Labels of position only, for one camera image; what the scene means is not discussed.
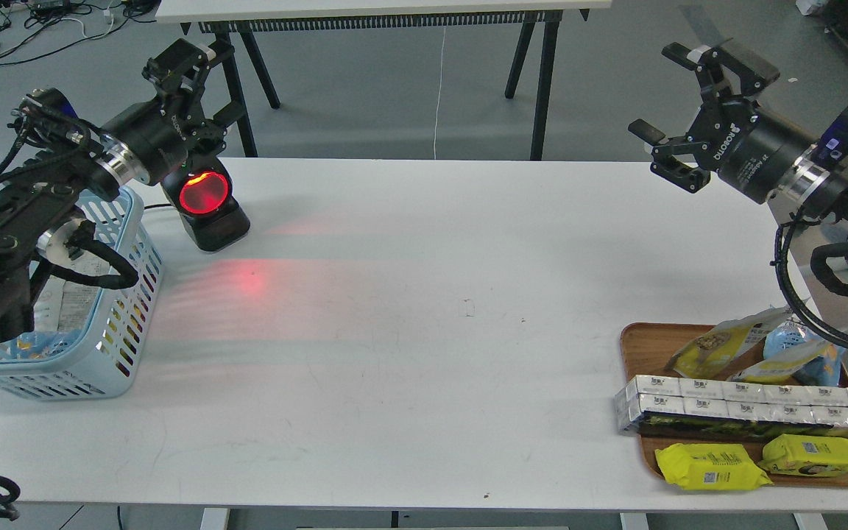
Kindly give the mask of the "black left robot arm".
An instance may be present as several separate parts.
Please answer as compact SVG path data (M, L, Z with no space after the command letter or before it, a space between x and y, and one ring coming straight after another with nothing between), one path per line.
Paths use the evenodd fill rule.
M28 93L13 111L16 138L0 163L0 347L29 336L46 284L95 289L82 329L47 358L0 360L0 389L31 400L110 398L137 370L160 255L127 184L161 185L199 250L242 238L250 221L218 156L238 101L208 118L205 81L233 64L223 40L176 40L144 67L155 96L97 127L56 88Z

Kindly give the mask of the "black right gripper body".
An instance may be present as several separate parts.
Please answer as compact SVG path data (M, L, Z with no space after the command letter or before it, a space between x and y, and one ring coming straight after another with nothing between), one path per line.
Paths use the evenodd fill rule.
M810 131L744 99L724 104L718 121L707 105L701 105L689 135L709 144L694 155L698 166L716 172L721 181L758 204L777 190L794 161L816 141Z

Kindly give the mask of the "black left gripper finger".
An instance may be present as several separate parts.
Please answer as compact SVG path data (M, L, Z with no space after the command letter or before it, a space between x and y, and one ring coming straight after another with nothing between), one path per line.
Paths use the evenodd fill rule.
M149 60L144 78L155 87L156 97L150 102L144 123L200 125L205 120L201 100L208 75L232 57L233 45L223 40L197 46L178 39Z
M203 122L205 133L228 133L233 124L247 116L246 105L239 101L229 101L221 110Z

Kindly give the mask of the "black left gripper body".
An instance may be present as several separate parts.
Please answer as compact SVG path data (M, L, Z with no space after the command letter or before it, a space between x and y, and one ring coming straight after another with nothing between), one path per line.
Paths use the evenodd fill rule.
M102 170L120 186L131 180L154 186L178 172L223 171L223 126L188 97L131 105L104 125L102 144Z

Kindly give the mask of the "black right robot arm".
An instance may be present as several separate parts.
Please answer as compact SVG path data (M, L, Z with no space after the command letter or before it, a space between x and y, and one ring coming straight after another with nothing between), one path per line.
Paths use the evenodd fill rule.
M790 219L780 224L774 242L780 291L808 328L848 349L848 333L805 305L788 272L796 234L826 221L848 224L848 107L824 133L814 135L758 103L780 71L737 41L694 49L674 41L662 54L696 75L702 102L682 135L669 137L642 119L627 127L649 148L651 172L690 194L716 174L758 204L787 198ZM812 250L810 270L828 292L848 297L848 231Z

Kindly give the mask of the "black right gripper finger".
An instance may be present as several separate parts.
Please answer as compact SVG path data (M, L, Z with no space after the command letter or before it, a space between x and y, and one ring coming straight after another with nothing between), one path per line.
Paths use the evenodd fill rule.
M758 94L780 78L774 64L736 40L696 49L674 41L662 55L696 75L703 111L752 111Z
M693 140L692 135L667 138L663 131L657 130L643 119L637 119L627 125L627 131L645 141L652 157L651 172L654 174L690 194L696 194L709 184L708 170L688 166L679 159L679 155L697 155L706 152L709 148L706 141Z

